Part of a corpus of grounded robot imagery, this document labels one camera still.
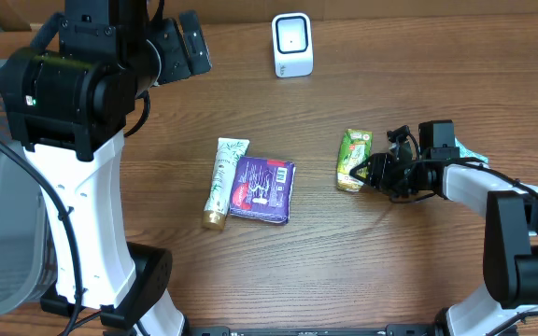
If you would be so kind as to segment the teal wet wipes pack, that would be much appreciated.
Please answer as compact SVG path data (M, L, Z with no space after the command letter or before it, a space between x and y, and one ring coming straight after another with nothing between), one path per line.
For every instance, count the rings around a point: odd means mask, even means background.
M474 158L488 163L488 157L468 149L458 138L455 139L455 146L459 149L461 158Z

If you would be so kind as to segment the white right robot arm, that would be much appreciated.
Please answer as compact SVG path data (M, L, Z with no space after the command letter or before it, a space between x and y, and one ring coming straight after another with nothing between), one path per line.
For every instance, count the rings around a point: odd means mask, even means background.
M483 285L443 309L427 334L513 335L517 322L538 317L538 187L472 157L402 161L379 153L349 173L394 203L439 196L485 219Z

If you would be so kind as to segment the green yellow juice pouch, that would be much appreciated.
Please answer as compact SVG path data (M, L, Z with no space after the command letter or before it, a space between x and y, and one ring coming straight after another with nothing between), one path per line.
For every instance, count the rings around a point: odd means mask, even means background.
M337 187L341 190L358 192L363 182L350 171L363 163L371 154L373 134L368 131L347 129L340 145L336 167Z

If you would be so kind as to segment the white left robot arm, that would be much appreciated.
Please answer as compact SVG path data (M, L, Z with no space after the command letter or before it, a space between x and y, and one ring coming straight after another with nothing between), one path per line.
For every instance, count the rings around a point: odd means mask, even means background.
M91 308L130 334L187 333L167 290L170 252L126 239L120 160L136 101L210 67L194 11L172 19L149 14L143 1L115 0L67 2L2 66L8 127L43 191L56 253L44 311L71 327Z

